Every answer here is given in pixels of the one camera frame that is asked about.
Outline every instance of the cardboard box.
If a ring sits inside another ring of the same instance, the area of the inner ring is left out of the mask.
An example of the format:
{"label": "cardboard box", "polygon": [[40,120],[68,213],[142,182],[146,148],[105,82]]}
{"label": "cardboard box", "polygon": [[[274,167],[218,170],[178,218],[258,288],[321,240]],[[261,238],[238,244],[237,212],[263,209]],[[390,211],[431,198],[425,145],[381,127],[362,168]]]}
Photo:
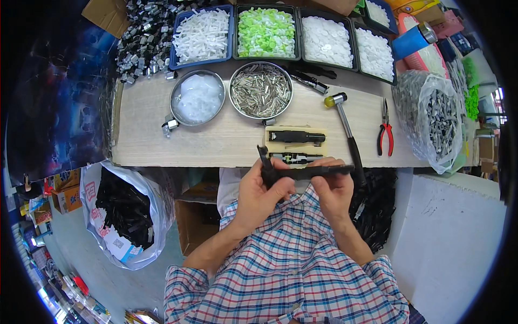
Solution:
{"label": "cardboard box", "polygon": [[52,220],[52,210],[50,209],[50,203],[46,201],[42,206],[38,207],[34,212],[34,224],[39,226]]}
{"label": "cardboard box", "polygon": [[493,173],[493,162],[482,162],[481,164],[482,166],[480,168],[480,171],[491,174]]}
{"label": "cardboard box", "polygon": [[218,199],[218,185],[216,182],[202,181],[189,188],[189,190],[181,194],[176,200],[215,204]]}
{"label": "cardboard box", "polygon": [[127,30],[126,0],[90,0],[82,15],[117,38]]}
{"label": "cardboard box", "polygon": [[52,188],[55,191],[62,191],[65,188],[76,186],[81,180],[81,168],[56,174],[52,177],[52,180],[54,182]]}
{"label": "cardboard box", "polygon": [[397,19],[402,12],[416,15],[421,11],[439,4],[440,0],[385,0],[385,2],[390,5]]}
{"label": "cardboard box", "polygon": [[54,207],[61,214],[66,214],[83,206],[79,199],[79,185],[65,188],[62,191],[52,190],[52,201]]}
{"label": "cardboard box", "polygon": [[495,138],[479,138],[479,158],[480,162],[495,162]]}
{"label": "cardboard box", "polygon": [[437,5],[431,6],[430,8],[415,14],[414,17],[416,17],[419,22],[429,23],[430,26],[446,22],[444,12],[442,12],[441,8]]}
{"label": "cardboard box", "polygon": [[312,0],[315,3],[321,4],[337,13],[348,16],[359,0]]}
{"label": "cardboard box", "polygon": [[204,224],[204,215],[207,213],[219,215],[217,206],[175,200],[180,249],[184,256],[191,254],[195,248],[219,231],[219,225]]}

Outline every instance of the plastic storage bin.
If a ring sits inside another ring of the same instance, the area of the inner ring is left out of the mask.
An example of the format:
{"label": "plastic storage bin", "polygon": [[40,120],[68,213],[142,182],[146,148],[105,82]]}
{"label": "plastic storage bin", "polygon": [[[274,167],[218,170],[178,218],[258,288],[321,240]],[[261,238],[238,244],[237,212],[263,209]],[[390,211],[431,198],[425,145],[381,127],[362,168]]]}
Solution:
{"label": "plastic storage bin", "polygon": [[372,2],[372,3],[377,4],[378,6],[380,6],[383,9],[385,9],[385,11],[387,13],[387,17],[390,20],[389,27],[387,28],[387,27],[383,26],[382,24],[380,24],[379,22],[373,20],[370,17],[369,8],[368,8],[367,4],[365,4],[365,8],[364,8],[364,10],[365,10],[365,17],[363,18],[363,22],[367,26],[372,27],[374,29],[377,29],[377,30],[379,30],[382,33],[399,35],[399,30],[397,29],[396,18],[394,18],[394,13],[392,12],[392,9],[390,8],[390,5],[388,3],[386,3],[385,1],[383,1],[383,0],[369,0],[369,1]]}
{"label": "plastic storage bin", "polygon": [[[383,37],[383,38],[388,40],[388,45],[390,46],[390,49],[392,50],[392,55],[394,55],[394,48],[392,47],[392,41],[390,40],[390,38],[387,35],[383,34],[382,32],[380,32],[380,31],[378,31],[378,30],[376,30],[374,28],[371,28],[369,26],[360,24],[358,22],[353,22],[353,27],[354,27],[354,33],[355,33],[354,34],[354,39],[356,39],[356,28],[361,28],[361,29],[364,29],[366,31],[371,31],[374,36],[381,36],[381,37]],[[363,72],[362,71],[362,62],[359,59],[359,49],[357,50],[357,52],[358,52],[358,73],[363,74],[365,76],[368,76],[369,78],[373,78],[373,79],[376,79],[376,80],[379,80],[379,81],[391,84],[393,86],[395,86],[397,84],[396,61],[395,60],[394,60],[394,63],[392,65],[392,70],[394,71],[394,80],[392,80],[392,82],[390,82],[388,80],[382,79],[382,78],[377,77],[375,75]]]}
{"label": "plastic storage bin", "polygon": [[[330,13],[330,12],[327,12],[327,11],[314,10],[314,9],[305,8],[305,7],[299,7],[298,14],[299,14],[299,18],[300,18],[300,30],[301,30],[301,33],[300,33],[300,48],[302,50],[302,59],[305,62],[312,63],[312,64],[329,66],[329,67],[333,67],[333,68],[344,69],[344,70],[347,70],[347,71],[358,72],[359,55],[358,55],[358,46],[356,45],[356,33],[353,30],[353,24],[352,24],[352,22],[351,22],[351,20],[349,18],[346,18],[346,17],[343,17],[343,16],[339,16],[339,15],[335,15],[334,13]],[[306,17],[310,17],[310,16],[321,17],[321,18],[324,18],[326,20],[333,20],[334,22],[341,22],[341,23],[343,23],[343,26],[349,32],[349,45],[351,46],[351,51],[352,51],[352,54],[354,56],[353,57],[353,67],[352,68],[348,68],[348,67],[344,67],[344,66],[340,66],[340,65],[336,65],[336,64],[329,64],[329,63],[324,63],[324,62],[319,62],[319,61],[312,61],[312,60],[306,59],[306,53],[305,53],[305,49],[304,49],[304,29],[303,29],[303,25],[302,25],[302,18],[306,18]]]}
{"label": "plastic storage bin", "polygon": [[[171,46],[171,52],[169,53],[169,68],[171,70],[177,70],[180,68],[188,67],[188,66],[195,66],[195,65],[202,65],[202,64],[209,64],[209,63],[217,63],[217,62],[224,62],[228,61],[232,57],[232,36],[234,34],[234,6],[233,5],[222,5],[222,6],[214,6],[214,7],[208,7],[203,8],[201,10],[205,11],[214,11],[216,9],[221,9],[223,11],[226,11],[230,17],[228,17],[228,40],[227,40],[227,56],[222,59],[215,59],[215,60],[205,60],[205,61],[199,61],[194,63],[187,63],[187,64],[181,64],[178,65],[178,62],[180,61],[180,58],[176,56],[176,50],[175,46]],[[180,25],[182,21],[184,21],[186,18],[194,15],[193,11],[183,12],[176,16],[175,19],[175,25],[174,25],[174,31],[173,35],[176,35],[176,28]]]}
{"label": "plastic storage bin", "polygon": [[[405,17],[411,17],[415,22],[419,23],[419,21],[414,16],[409,15],[407,13],[400,13],[399,16],[398,16],[398,19],[399,19],[399,30],[400,30],[400,32],[402,34],[407,32],[407,28],[405,27],[405,24],[403,23],[403,19]],[[444,61],[444,58],[442,57],[442,53],[439,50],[439,47],[437,47],[437,44],[432,44],[432,46],[434,46],[435,49],[437,50],[437,52],[439,53],[439,56],[442,59],[442,67],[444,67],[444,69],[446,70],[446,79],[449,79],[450,75],[448,73],[448,68],[446,67],[446,62]],[[424,64],[424,61],[423,61],[423,59],[421,58],[421,56],[419,55],[418,52],[415,52],[413,54],[408,55],[407,57],[403,58],[403,60],[407,63],[407,65],[408,65],[408,67],[410,69],[420,70],[420,71],[428,71],[428,68]]]}
{"label": "plastic storage bin", "polygon": [[[293,20],[295,21],[295,58],[280,58],[280,57],[244,57],[240,58],[237,53],[237,47],[239,42],[238,35],[238,23],[239,23],[239,14],[243,11],[249,10],[250,8],[261,8],[261,9],[277,9],[279,11],[284,11],[292,15]],[[298,10],[294,6],[289,5],[277,5],[277,4],[252,4],[252,5],[237,5],[234,10],[234,39],[232,41],[232,57],[235,60],[260,60],[264,61],[265,59],[270,60],[285,60],[285,61],[299,61],[301,58],[301,49],[300,49],[300,19],[298,16]]]}
{"label": "plastic storage bin", "polygon": [[365,0],[359,0],[359,2],[356,4],[356,7],[354,7],[354,9],[357,9],[358,12],[356,12],[354,10],[351,11],[351,13],[349,14],[349,17],[351,17],[351,18],[365,17],[365,10],[363,8],[365,8]]}

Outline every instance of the clear plastic bag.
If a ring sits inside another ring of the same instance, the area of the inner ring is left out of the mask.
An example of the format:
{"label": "clear plastic bag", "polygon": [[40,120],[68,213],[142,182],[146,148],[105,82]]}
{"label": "clear plastic bag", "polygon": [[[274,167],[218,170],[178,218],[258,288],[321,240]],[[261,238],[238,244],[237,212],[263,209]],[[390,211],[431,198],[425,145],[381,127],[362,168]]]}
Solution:
{"label": "clear plastic bag", "polygon": [[[132,184],[135,189],[149,197],[154,243],[146,250],[142,250],[141,247],[137,248],[126,238],[120,237],[113,226],[109,229],[103,229],[106,212],[103,208],[95,206],[102,167]],[[151,180],[158,178],[161,179],[160,185]],[[79,196],[83,203],[84,223],[111,263],[124,269],[138,270],[156,260],[160,255],[165,247],[167,231],[174,220],[173,196],[170,184],[171,181],[165,172],[151,177],[149,174],[143,175],[142,172],[129,168],[114,166],[108,160],[81,169]]]}
{"label": "clear plastic bag", "polygon": [[462,148],[461,105],[450,80],[409,70],[392,87],[396,112],[412,150],[438,174],[451,169]]}

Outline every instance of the metal cylinder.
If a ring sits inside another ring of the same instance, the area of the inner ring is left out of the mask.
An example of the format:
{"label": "metal cylinder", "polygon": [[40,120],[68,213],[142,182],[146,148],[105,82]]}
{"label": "metal cylinder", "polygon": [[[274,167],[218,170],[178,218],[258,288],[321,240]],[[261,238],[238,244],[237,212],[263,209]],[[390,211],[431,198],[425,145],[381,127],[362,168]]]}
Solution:
{"label": "metal cylinder", "polygon": [[423,38],[428,42],[428,44],[437,43],[437,35],[435,31],[431,28],[430,24],[427,22],[422,22],[418,25],[419,31]]}
{"label": "metal cylinder", "polygon": [[426,22],[421,23],[392,41],[394,60],[404,59],[436,41],[437,36],[430,25]]}
{"label": "metal cylinder", "polygon": [[340,119],[342,120],[343,128],[346,130],[347,138],[353,137],[353,133],[351,132],[351,128],[349,127],[349,122],[347,121],[346,113],[343,111],[342,104],[337,103],[336,108],[338,109],[338,114],[340,114]]}

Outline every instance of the white wall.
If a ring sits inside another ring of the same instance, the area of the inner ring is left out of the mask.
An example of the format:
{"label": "white wall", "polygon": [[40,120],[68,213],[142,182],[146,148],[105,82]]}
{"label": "white wall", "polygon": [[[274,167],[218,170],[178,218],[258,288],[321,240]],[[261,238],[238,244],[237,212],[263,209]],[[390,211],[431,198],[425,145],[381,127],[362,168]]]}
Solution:
{"label": "white wall", "polygon": [[[464,176],[413,176],[404,220],[397,219],[391,229],[397,242],[384,249],[400,290],[430,324],[461,318],[500,243],[506,208],[495,198],[495,183]],[[401,222],[397,233],[394,226]]]}

